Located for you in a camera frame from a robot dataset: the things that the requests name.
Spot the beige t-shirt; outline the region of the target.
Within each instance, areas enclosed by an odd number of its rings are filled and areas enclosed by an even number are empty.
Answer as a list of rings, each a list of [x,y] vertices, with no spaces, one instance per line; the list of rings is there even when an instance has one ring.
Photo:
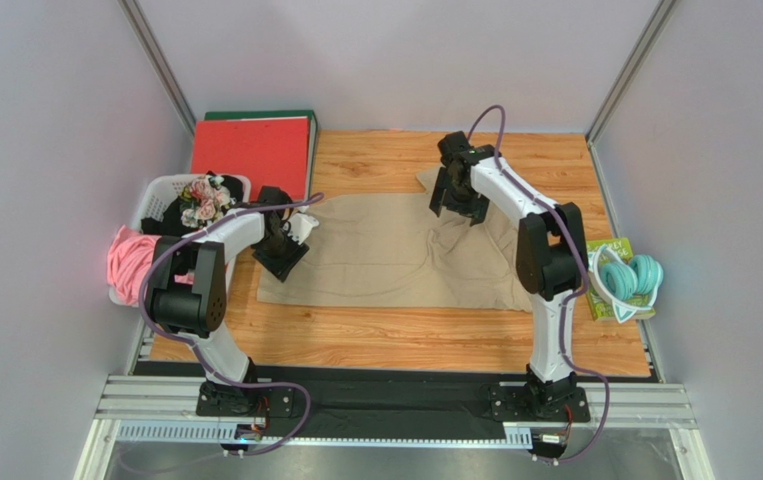
[[[515,273],[517,228],[495,206],[472,225],[429,208],[438,170],[421,193],[341,195],[309,209],[319,224],[286,281],[260,276],[258,301],[357,308],[457,308],[529,312]]]

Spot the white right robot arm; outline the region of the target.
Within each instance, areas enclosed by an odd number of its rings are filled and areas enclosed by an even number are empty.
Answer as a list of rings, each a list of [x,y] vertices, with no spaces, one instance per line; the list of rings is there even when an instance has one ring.
[[[477,225],[491,206],[517,225],[515,269],[533,315],[532,355],[521,386],[498,387],[498,417],[587,422],[584,390],[569,365],[574,295],[587,279],[582,257],[582,214],[574,203],[558,204],[538,193],[491,145],[473,146],[462,131],[438,143],[440,161],[429,204]]]

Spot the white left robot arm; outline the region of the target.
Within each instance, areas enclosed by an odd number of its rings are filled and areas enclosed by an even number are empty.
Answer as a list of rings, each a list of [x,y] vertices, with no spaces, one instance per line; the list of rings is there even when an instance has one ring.
[[[159,336],[185,345],[202,366],[200,416],[263,416],[273,390],[258,382],[251,357],[232,338],[227,313],[229,262],[245,250],[283,282],[308,253],[318,228],[309,215],[317,193],[294,202],[265,187],[258,202],[229,210],[223,218],[184,236],[162,236],[139,286],[143,319]]]

